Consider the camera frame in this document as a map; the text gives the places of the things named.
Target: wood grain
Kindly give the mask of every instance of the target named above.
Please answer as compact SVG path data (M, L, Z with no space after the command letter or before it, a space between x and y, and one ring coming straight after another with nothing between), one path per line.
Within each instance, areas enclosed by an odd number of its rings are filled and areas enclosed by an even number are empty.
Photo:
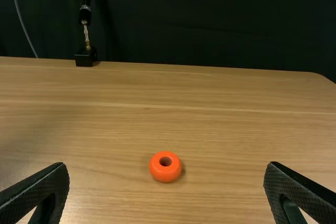
M278 161L336 191L336 86L315 73L0 57L0 190L63 161L61 223L274 223ZM185 174L155 182L151 155Z

